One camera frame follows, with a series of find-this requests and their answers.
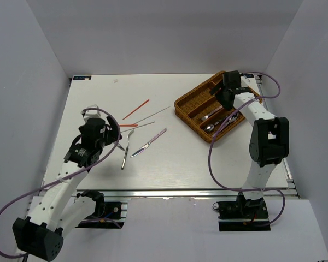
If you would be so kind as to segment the all steel fork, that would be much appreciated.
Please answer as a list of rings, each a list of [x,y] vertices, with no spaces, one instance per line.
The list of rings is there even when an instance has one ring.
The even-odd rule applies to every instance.
[[[134,129],[132,129],[127,135],[127,147],[125,149],[125,154],[124,154],[124,158],[123,158],[123,161],[122,161],[121,170],[124,170],[124,167],[125,167],[125,164],[126,164],[126,158],[127,158],[128,150],[129,150],[129,146],[130,146],[130,136],[133,133],[134,133]]]

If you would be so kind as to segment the pink handle fork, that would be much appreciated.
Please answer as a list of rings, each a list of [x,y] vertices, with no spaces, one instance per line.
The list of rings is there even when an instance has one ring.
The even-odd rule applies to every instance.
[[[204,122],[207,119],[209,119],[211,116],[213,116],[215,113],[217,113],[218,111],[220,111],[221,109],[223,109],[224,107],[221,105],[218,108],[214,109],[213,111],[211,111],[210,113],[206,114],[205,116],[201,117],[201,121]]]

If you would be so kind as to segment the patterned handle steel spoon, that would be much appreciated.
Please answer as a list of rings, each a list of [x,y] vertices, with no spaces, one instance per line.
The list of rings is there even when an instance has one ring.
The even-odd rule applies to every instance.
[[[215,128],[218,124],[223,123],[223,121],[224,121],[224,119],[220,119],[220,120],[216,121],[216,122],[213,123],[213,124],[208,124],[207,126],[204,127],[203,130],[204,130],[206,133],[211,133],[211,132],[214,130],[214,128]]]

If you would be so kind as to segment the pink handle knife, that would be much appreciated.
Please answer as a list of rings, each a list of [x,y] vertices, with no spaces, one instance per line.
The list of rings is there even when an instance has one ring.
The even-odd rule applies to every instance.
[[[145,151],[156,139],[158,139],[162,134],[167,131],[167,128],[164,128],[158,134],[156,134],[153,138],[151,138],[146,144],[144,144],[141,148],[139,148],[135,153],[133,153],[130,157],[135,157]]]

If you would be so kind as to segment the patterned handle steel knife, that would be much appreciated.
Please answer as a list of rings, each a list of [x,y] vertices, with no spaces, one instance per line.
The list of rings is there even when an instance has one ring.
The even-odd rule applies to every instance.
[[[120,143],[117,144],[117,147],[118,147],[119,149],[125,151],[125,148],[124,148]]]

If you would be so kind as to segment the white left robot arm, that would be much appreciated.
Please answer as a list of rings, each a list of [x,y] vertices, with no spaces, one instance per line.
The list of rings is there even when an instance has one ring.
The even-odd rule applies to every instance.
[[[72,194],[100,159],[103,148],[121,138],[115,120],[108,116],[86,117],[64,157],[56,184],[49,186],[39,204],[26,218],[18,218],[13,233],[19,250],[45,261],[53,261],[62,249],[64,237],[87,217],[104,214],[104,196],[96,190],[77,195],[68,206]]]

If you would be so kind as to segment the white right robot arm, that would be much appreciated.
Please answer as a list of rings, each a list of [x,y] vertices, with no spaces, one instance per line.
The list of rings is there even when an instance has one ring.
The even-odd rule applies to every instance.
[[[242,114],[252,127],[249,154],[252,159],[244,185],[237,189],[235,204],[226,213],[254,218],[264,204],[263,193],[272,171],[289,154],[289,121],[277,117],[262,104],[263,96],[256,96],[242,85],[239,71],[224,72],[222,80],[211,90],[221,106],[231,110],[231,116]]]

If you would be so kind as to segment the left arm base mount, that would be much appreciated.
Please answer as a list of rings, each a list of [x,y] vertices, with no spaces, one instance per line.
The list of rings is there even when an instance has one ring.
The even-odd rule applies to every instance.
[[[86,190],[77,198],[87,197],[95,202],[94,212],[79,223],[82,229],[121,229],[125,224],[127,203],[105,200],[104,194],[96,190]]]

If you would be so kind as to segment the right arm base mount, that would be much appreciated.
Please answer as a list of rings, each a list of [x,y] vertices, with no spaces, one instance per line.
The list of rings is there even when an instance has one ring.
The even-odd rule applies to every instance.
[[[239,208],[236,201],[220,201],[212,205],[218,214],[220,232],[270,231],[269,216],[265,203],[258,209]]]

